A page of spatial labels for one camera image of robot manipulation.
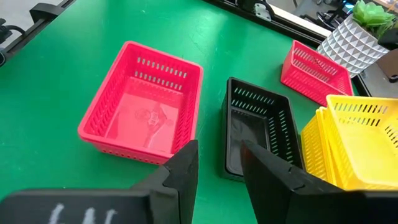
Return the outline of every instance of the yellow basket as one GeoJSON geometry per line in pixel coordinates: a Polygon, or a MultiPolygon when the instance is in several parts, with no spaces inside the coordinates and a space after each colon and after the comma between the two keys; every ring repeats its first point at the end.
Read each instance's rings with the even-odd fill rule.
{"type": "Polygon", "coordinates": [[[398,100],[336,95],[326,100],[342,188],[398,189],[398,100]]]}
{"type": "Polygon", "coordinates": [[[304,164],[308,173],[338,185],[324,124],[326,110],[322,106],[317,109],[315,116],[301,132],[304,164]]]}

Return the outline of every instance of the red plastic basket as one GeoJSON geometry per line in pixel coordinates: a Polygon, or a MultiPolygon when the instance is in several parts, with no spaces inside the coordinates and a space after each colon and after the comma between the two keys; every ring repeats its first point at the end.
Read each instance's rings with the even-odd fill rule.
{"type": "Polygon", "coordinates": [[[101,152],[163,164],[195,138],[201,66],[126,42],[78,134],[101,152]]]}
{"type": "Polygon", "coordinates": [[[280,81],[322,106],[327,106],[329,94],[353,95],[345,67],[296,40],[285,59],[280,81]]]}

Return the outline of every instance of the plastic basket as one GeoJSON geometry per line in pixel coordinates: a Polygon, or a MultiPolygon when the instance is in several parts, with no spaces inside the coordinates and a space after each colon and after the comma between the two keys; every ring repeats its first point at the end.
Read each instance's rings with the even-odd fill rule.
{"type": "Polygon", "coordinates": [[[287,97],[229,78],[222,110],[222,177],[243,180],[242,140],[250,140],[303,168],[298,134],[287,97]]]}
{"type": "Polygon", "coordinates": [[[328,137],[346,190],[398,189],[398,100],[328,96],[328,137]]]}
{"type": "Polygon", "coordinates": [[[327,109],[324,107],[317,109],[315,116],[301,132],[303,159],[308,173],[338,186],[338,174],[335,173],[336,167],[333,165],[325,126],[325,110],[327,109]]]}
{"type": "Polygon", "coordinates": [[[194,139],[203,69],[126,42],[78,133],[101,152],[163,164],[194,139]]]}
{"type": "Polygon", "coordinates": [[[327,95],[353,95],[345,67],[296,40],[285,59],[280,81],[322,106],[326,106],[327,95]]]}

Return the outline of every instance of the green succulent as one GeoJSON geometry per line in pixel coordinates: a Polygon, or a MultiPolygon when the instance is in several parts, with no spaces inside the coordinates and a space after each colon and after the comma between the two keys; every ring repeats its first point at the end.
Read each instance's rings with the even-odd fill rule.
{"type": "Polygon", "coordinates": [[[358,1],[353,9],[353,19],[376,38],[380,38],[385,31],[395,24],[395,15],[385,12],[382,6],[373,2],[358,1]]]}

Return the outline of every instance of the green tabletop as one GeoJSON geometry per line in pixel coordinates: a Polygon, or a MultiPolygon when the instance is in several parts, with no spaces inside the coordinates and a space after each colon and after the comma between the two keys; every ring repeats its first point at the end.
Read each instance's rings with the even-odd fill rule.
{"type": "Polygon", "coordinates": [[[299,131],[319,105],[279,81],[291,38],[201,0],[78,0],[0,68],[0,198],[39,187],[128,188],[156,169],[77,135],[127,40],[204,68],[193,222],[255,223],[245,185],[217,173],[228,77],[288,96],[299,131]]]}

